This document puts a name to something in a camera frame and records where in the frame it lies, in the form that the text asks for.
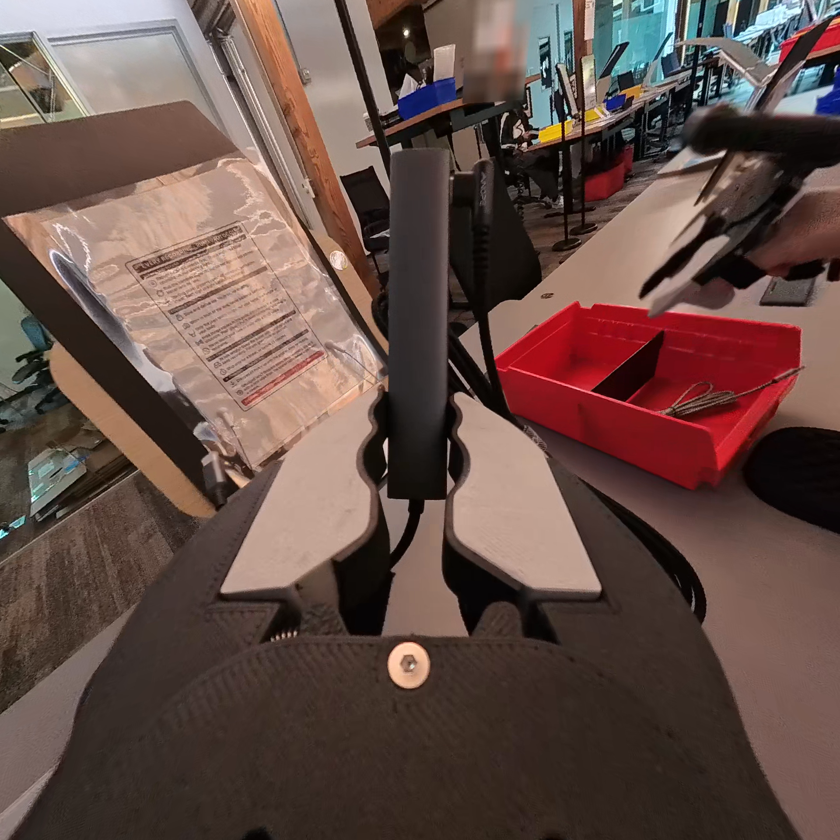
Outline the black office chair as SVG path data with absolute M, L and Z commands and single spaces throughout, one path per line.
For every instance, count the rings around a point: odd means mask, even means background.
M 480 159 L 469 171 L 452 175 L 449 207 L 449 264 L 465 297 L 474 300 L 474 210 L 479 188 L 477 175 L 491 175 L 492 201 L 489 232 L 489 269 L 486 303 L 521 300 L 541 281 L 539 256 L 508 194 L 505 176 L 493 158 Z

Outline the wooden post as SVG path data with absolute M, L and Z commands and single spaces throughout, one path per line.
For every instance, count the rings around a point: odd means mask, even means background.
M 364 288 L 371 298 L 375 298 L 381 283 L 364 251 L 277 8 L 270 1 L 234 1 L 233 6 L 255 50 L 273 99 L 287 122 L 292 142 L 301 157 L 303 173 L 313 187 L 314 206 L 325 231 L 342 247 Z

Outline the red plastic bin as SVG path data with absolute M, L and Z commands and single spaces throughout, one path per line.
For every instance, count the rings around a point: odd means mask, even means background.
M 654 378 L 628 402 L 592 389 L 665 331 Z M 791 324 L 574 302 L 496 358 L 520 417 L 681 487 L 715 487 L 802 369 Z

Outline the black wrist rest pad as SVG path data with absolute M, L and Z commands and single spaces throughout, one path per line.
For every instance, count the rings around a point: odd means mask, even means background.
M 839 533 L 839 432 L 785 427 L 762 437 L 742 467 L 751 492 L 772 508 Z

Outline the person's right hand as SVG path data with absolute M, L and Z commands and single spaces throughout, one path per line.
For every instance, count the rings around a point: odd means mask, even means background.
M 786 276 L 796 266 L 839 260 L 839 188 L 804 193 L 748 253 L 766 275 Z

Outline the black bin divider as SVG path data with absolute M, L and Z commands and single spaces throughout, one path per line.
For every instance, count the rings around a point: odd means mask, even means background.
M 591 392 L 618 402 L 628 402 L 654 378 L 664 342 L 665 331 L 660 330 L 600 381 Z

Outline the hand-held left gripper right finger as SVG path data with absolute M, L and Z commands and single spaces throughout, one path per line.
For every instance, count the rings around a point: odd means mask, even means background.
M 546 604 L 599 601 L 602 583 L 546 454 L 467 395 L 449 405 L 444 581 L 467 632 L 496 603 L 529 624 Z

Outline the grey usb hub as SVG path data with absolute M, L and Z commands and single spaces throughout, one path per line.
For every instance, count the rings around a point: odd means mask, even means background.
M 392 157 L 385 420 L 390 498 L 445 500 L 449 168 L 436 149 Z

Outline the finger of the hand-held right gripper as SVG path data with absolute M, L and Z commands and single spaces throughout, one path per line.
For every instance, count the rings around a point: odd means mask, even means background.
M 705 283 L 697 281 L 698 276 L 721 255 L 729 245 L 729 237 L 720 235 L 700 245 L 678 267 L 666 268 L 665 264 L 674 261 L 677 251 L 688 246 L 689 237 L 681 237 L 677 246 L 671 248 L 657 270 L 664 270 L 664 275 L 648 293 L 648 316 L 657 318 L 679 309 L 694 307 L 716 312 L 732 302 L 736 291 L 727 281 L 712 278 Z
M 729 245 L 698 276 L 697 281 L 704 284 L 712 278 L 719 278 L 731 284 L 735 291 L 740 291 L 763 276 L 763 271 L 754 266 L 746 254 L 781 211 L 783 203 L 779 195 L 783 192 L 783 174 L 778 156 L 732 156 L 721 163 L 719 179 L 705 196 L 698 198 L 688 221 L 666 250 L 665 257 L 686 235 L 689 237 L 688 246 L 678 250 L 674 261 L 667 262 L 665 267 L 680 266 L 700 245 L 726 235 Z M 644 281 L 639 294 L 648 296 L 664 273 L 663 269 L 655 268 Z

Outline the instruction sheet board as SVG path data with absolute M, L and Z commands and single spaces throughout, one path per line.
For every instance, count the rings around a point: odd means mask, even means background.
M 2 131 L 2 279 L 193 515 L 274 466 L 280 512 L 376 513 L 362 449 L 385 352 L 279 191 L 189 101 Z

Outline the black flat device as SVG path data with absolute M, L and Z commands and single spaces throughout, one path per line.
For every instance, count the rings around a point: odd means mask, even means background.
M 766 308 L 803 308 L 809 305 L 815 287 L 815 277 L 788 280 L 774 276 L 765 288 L 759 305 Z

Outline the black panel on white stand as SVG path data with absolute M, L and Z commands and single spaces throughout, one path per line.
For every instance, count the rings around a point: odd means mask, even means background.
M 786 96 L 803 69 L 838 63 L 838 13 L 783 40 L 779 58 L 773 64 L 761 58 L 748 42 L 737 38 L 695 37 L 679 42 L 679 46 L 716 50 L 719 63 L 752 87 L 752 94 L 742 103 L 743 107 L 752 110 L 763 103 L 772 108 Z

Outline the blue storage bin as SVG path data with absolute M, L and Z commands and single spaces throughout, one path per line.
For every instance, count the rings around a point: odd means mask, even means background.
M 407 121 L 439 106 L 454 102 L 457 98 L 456 79 L 454 77 L 442 78 L 400 96 L 397 100 L 397 111 L 401 120 Z

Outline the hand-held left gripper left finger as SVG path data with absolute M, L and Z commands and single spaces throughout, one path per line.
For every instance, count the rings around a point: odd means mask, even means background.
M 325 608 L 358 636 L 379 636 L 392 583 L 385 477 L 387 392 L 372 387 L 282 459 L 219 590 L 274 606 L 265 636 L 297 636 Z

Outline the black mesh chair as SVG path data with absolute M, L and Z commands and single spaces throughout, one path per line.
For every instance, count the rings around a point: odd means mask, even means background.
M 360 223 L 362 244 L 381 274 L 376 258 L 390 247 L 389 196 L 372 166 L 341 175 L 340 180 Z

